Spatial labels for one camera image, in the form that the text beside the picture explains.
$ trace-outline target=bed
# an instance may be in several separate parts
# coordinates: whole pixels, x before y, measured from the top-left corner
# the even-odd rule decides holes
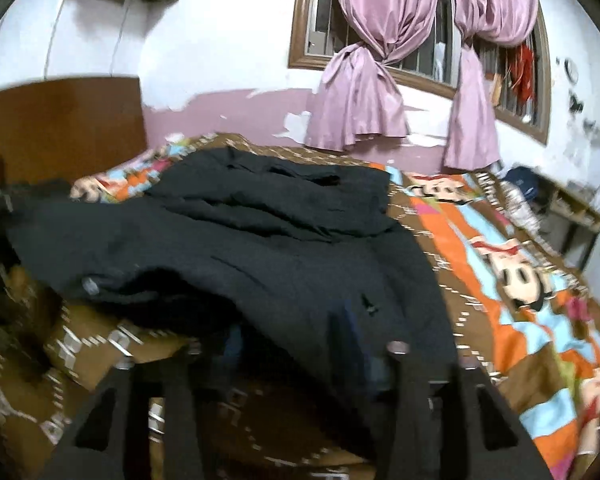
[[[80,178],[72,197],[107,203],[132,199],[188,153],[219,146],[302,164],[368,165],[388,172],[387,213],[414,235],[428,257],[459,355],[484,367],[554,479],[582,477],[600,451],[600,304],[577,270],[566,268],[542,240],[512,223],[497,178],[403,173],[348,156],[255,146],[237,134],[211,134],[172,139],[123,166]],[[20,284],[25,296],[28,286]],[[26,301],[36,303],[36,298],[33,294]],[[120,345],[143,361],[187,343],[175,333],[131,327],[84,305],[65,303],[59,318],[47,325],[41,343],[54,368],[38,382],[24,381],[14,351],[0,354],[0,427],[16,461],[30,473],[40,470],[88,391],[119,358]],[[373,478],[368,463],[319,430],[318,413],[297,392],[253,378],[241,378],[232,392],[230,402],[203,410],[201,422],[220,450],[220,478],[279,478],[271,476],[272,464],[310,465],[314,476],[339,471],[348,478]],[[156,480],[161,478],[163,409],[155,399],[149,416]]]

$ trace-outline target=jacket button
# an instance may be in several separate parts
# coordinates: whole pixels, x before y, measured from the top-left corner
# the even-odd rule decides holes
[[[409,353],[409,345],[403,341],[389,341],[386,349],[392,355],[405,355]]]
[[[202,345],[200,344],[200,340],[192,338],[189,341],[189,346],[187,347],[187,355],[196,356],[200,354],[202,354]]]
[[[476,368],[482,368],[480,361],[473,356],[463,356],[459,359],[460,367],[465,370],[475,370]]]
[[[84,278],[82,280],[82,288],[89,294],[90,296],[95,296],[100,292],[100,287],[96,282],[93,281],[93,278]]]
[[[131,370],[131,368],[134,367],[134,365],[136,364],[136,362],[134,361],[134,359],[131,356],[122,356],[122,359],[120,359],[120,361],[118,361],[116,364],[114,364],[114,366],[118,369],[118,370]]]

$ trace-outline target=wooden headboard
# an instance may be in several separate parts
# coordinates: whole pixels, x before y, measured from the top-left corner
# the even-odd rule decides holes
[[[71,182],[145,149],[138,78],[75,77],[0,91],[7,182]]]

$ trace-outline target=white wall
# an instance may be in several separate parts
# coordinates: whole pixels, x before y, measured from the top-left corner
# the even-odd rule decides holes
[[[288,48],[295,0],[180,0],[153,9],[153,27],[142,51],[140,75],[147,105],[181,108],[194,94],[237,88],[313,88],[320,72],[288,69]],[[587,42],[575,0],[541,0],[552,59],[570,56],[580,67],[578,96],[591,101]],[[550,140],[547,148],[506,124],[498,124],[506,164],[541,166],[566,181],[586,169],[564,161],[568,120],[568,83],[552,66]],[[407,112],[415,133],[446,136],[450,101],[400,88],[405,104],[429,110]]]
[[[600,34],[576,0],[540,0],[552,62],[548,145],[498,124],[506,165],[538,166],[565,182],[600,183],[600,152],[590,171],[564,156],[569,141],[568,93],[563,66],[580,73],[574,88],[585,102],[578,118],[600,124]],[[144,103],[183,108],[195,95],[234,89],[315,89],[321,72],[287,66],[294,0],[180,0],[174,5],[139,0],[17,0],[0,23],[0,88],[47,76],[79,73],[138,74]],[[450,101],[400,88],[412,131],[444,137]],[[600,244],[589,279],[600,296]]]
[[[75,74],[137,75],[141,0],[16,0],[0,21],[0,89]]]

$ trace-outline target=wooden furniture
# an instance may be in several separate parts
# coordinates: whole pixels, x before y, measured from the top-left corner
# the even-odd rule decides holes
[[[145,149],[138,78],[76,77],[0,91],[0,157],[9,183],[71,182]]]
[[[538,175],[538,180],[539,192],[533,200],[533,209],[538,214],[559,216],[569,223],[569,229],[559,248],[560,254],[565,256],[571,249],[579,229],[590,233],[590,241],[577,265],[580,270],[584,270],[600,234],[600,213],[577,193],[566,189],[554,180],[542,175]]]

